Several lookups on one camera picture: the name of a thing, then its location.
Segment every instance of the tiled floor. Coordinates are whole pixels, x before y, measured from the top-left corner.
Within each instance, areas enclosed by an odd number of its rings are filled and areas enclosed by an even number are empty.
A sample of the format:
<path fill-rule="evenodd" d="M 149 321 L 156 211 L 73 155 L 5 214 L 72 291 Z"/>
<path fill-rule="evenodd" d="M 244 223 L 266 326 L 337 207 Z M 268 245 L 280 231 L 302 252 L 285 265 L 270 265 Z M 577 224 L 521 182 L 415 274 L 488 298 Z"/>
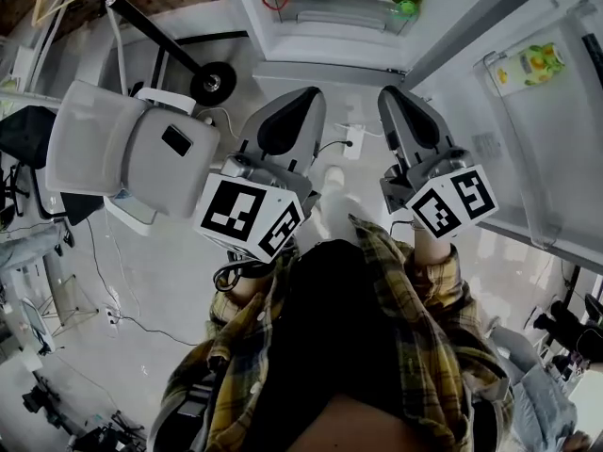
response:
<path fill-rule="evenodd" d="M 253 98 L 257 105 L 258 95 Z M 350 193 L 377 222 L 388 227 L 391 218 L 384 212 L 378 184 L 383 170 L 375 164 L 388 152 L 382 139 L 368 138 L 376 140 L 366 142 L 360 161 L 346 161 L 332 146 L 319 158 L 311 177 L 321 188 L 325 169 L 332 164 L 341 166 Z M 24 222 L 36 222 L 33 210 L 27 218 L 29 221 Z M 106 305 L 115 307 L 116 299 L 122 314 L 134 317 L 148 329 L 169 332 L 192 344 L 204 339 L 204 322 L 213 295 L 211 277 L 226 256 L 193 233 L 188 222 L 159 217 L 152 235 L 143 237 L 100 211 L 90 217 L 90 227 L 84 221 L 73 228 L 73 235 L 72 250 L 64 247 L 62 258 L 53 254 L 47 259 L 52 284 L 75 274 L 83 291 L 101 310 Z M 317 235 L 311 222 L 304 224 L 299 234 L 302 246 L 312 246 Z M 412 234 L 407 226 L 398 226 L 394 237 L 409 240 Z M 553 296 L 563 294 L 560 262 L 542 251 L 479 228 L 461 234 L 454 242 L 464 277 L 482 308 L 488 315 L 501 316 L 512 329 L 522 330 L 536 304 L 546 307 Z M 94 251 L 110 294 L 99 278 Z M 564 272 L 569 276 L 571 266 L 566 264 Z M 190 350 L 129 321 L 123 320 L 115 330 L 104 313 L 61 334 L 57 344 L 64 349 L 42 358 L 41 372 L 73 409 L 74 418 L 83 423 L 94 414 L 108 416 L 119 408 L 147 428 L 157 414 L 168 376 Z M 15 450 L 54 450 L 47 440 L 62 450 L 66 435 L 21 406 L 19 397 L 31 386 L 31 375 L 18 363 L 0 367 L 0 435 L 21 444 Z"/>

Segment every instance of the black round base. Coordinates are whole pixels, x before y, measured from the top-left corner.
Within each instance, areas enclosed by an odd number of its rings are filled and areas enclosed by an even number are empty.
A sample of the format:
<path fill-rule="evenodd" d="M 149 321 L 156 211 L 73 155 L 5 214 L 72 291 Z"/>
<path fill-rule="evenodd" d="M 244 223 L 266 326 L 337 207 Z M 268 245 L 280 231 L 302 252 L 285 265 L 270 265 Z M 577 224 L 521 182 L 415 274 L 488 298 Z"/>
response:
<path fill-rule="evenodd" d="M 203 65 L 190 81 L 190 97 L 204 107 L 215 107 L 228 99 L 236 87 L 236 72 L 226 62 Z"/>

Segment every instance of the white marker cube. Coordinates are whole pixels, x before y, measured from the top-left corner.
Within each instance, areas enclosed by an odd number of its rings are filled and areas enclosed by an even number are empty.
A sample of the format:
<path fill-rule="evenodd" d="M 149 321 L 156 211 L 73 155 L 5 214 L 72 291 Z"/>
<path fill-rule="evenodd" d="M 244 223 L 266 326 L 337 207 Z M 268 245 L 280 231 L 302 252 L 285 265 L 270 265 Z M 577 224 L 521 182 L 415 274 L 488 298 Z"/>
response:
<path fill-rule="evenodd" d="M 452 237 L 498 210 L 482 166 L 430 179 L 407 207 L 436 239 Z"/>
<path fill-rule="evenodd" d="M 223 248 L 270 263 L 301 226 L 303 211 L 293 191 L 209 174 L 194 222 Z"/>

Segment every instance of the plaid shirt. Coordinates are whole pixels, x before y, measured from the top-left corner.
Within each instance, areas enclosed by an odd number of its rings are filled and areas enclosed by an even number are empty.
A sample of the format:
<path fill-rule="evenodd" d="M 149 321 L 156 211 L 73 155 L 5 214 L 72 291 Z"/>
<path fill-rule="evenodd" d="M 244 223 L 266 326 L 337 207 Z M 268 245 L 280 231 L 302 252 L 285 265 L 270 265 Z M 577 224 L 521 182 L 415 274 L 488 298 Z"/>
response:
<path fill-rule="evenodd" d="M 374 289 L 398 344 L 399 384 L 407 423 L 427 427 L 441 451 L 473 450 L 472 400 L 493 403 L 498 441 L 512 421 L 508 381 L 480 332 L 477 304 L 461 279 L 457 251 L 442 264 L 415 268 L 413 248 L 381 227 L 350 217 Z M 267 292 L 244 308 L 217 293 L 210 339 L 193 349 L 172 374 L 164 400 L 222 367 L 223 382 L 209 426 L 207 451 L 239 450 L 269 370 L 272 323 L 286 297 L 289 266 L 277 265 Z M 235 343 L 244 352 L 233 353 Z"/>

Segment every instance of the refrigerator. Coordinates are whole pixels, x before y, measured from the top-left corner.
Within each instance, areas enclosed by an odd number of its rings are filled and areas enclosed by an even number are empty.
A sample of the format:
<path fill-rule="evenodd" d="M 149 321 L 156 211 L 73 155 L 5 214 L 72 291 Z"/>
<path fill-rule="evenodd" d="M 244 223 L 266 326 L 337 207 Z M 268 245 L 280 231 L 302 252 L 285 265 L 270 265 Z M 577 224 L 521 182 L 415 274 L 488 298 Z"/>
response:
<path fill-rule="evenodd" d="M 500 209 L 482 227 L 603 272 L 603 0 L 423 0 L 411 19 L 388 0 L 233 2 L 269 98 L 316 85 L 327 125 L 378 127 L 380 90 L 412 91 L 483 165 Z M 551 42 L 560 72 L 497 90 L 501 62 Z"/>

